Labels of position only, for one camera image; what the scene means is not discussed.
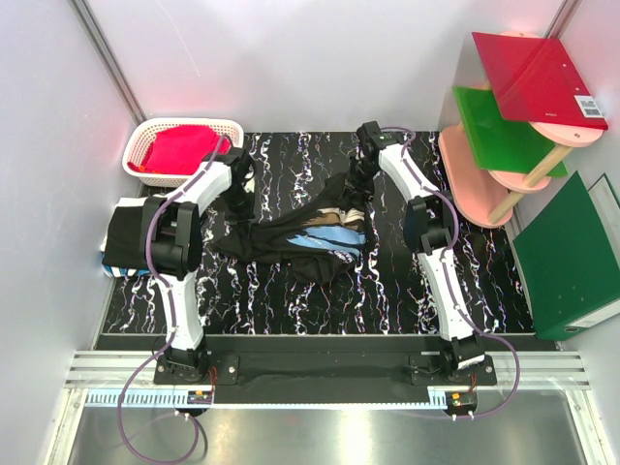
white laundry basket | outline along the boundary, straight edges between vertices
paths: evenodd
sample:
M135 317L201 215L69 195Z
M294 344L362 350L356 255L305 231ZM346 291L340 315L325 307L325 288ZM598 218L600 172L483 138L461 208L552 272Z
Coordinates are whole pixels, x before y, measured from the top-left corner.
M125 153L123 154L123 169L131 176L139 178L147 186L178 187L190 176L179 174L155 174L152 172L138 172L129 168L129 163L139 167L144 160L151 143L157 133L175 128L176 126L208 126L217 134L228 134L235 147L243 146L243 130L234 121L228 119L208 118L153 118L140 124L132 134Z

gray wall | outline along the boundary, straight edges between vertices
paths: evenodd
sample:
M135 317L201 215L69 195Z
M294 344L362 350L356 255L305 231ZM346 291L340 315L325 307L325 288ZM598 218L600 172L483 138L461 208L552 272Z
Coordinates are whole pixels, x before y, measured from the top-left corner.
M620 44L618 18L620 2L584 1L562 38L610 128L590 147L574 151L567 160L568 168L579 171L586 187L606 172L616 192L620 192L620 55L614 49L614 45ZM526 196L519 204L519 218L529 223L564 182L554 180L541 194ZM619 338L620 316L617 316L579 334L566 344L569 349L581 353L607 437L617 458L620 458L620 406L617 402Z
M416 130L437 129L440 115L442 124L454 120L450 88L463 44L468 59L456 80L483 80L471 32L543 33L561 2L89 3L150 116L226 117L246 131L352 131L372 119Z
M133 123L65 0L0 15L0 461L37 462L110 280L97 254Z

black cloth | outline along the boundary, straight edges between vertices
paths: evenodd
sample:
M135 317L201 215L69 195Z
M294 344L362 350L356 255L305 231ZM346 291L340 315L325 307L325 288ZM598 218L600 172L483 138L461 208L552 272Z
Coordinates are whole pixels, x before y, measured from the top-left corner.
M336 174L302 208L273 221L235 225L211 247L243 263L290 264L301 283L328 283L355 266L373 237L366 204L348 194L345 180L345 173Z
M147 269L140 252L141 206L117 206L108 225L103 265Z

red towel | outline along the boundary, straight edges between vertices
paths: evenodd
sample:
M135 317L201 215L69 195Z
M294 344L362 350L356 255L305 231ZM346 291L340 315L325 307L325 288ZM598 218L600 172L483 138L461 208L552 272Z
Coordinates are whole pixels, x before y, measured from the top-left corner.
M215 149L219 138L208 126L170 128L157 133L139 167L133 163L128 165L138 172L191 175L202 159ZM230 147L231 144L225 139L219 153L227 153Z

black marble surface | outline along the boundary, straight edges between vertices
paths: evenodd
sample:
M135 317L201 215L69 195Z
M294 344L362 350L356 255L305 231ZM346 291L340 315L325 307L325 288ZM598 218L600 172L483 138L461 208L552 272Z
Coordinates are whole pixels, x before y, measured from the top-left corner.
M447 188L438 133L422 132L411 156L436 186ZM257 161L257 217L277 218L316 196L329 176L345 171L357 150L351 133L247 135ZM402 238L403 199L380 173L370 208L377 237L354 271L324 286L299 285L285 266L241 264L206 245L226 232L218 203L203 227L197 292L201 320L214 334L435 333L437 312L428 280ZM468 309L494 332L533 332L511 247L502 230L485 230L462 217L454 248ZM118 279L103 333L160 334L164 312L152 280Z

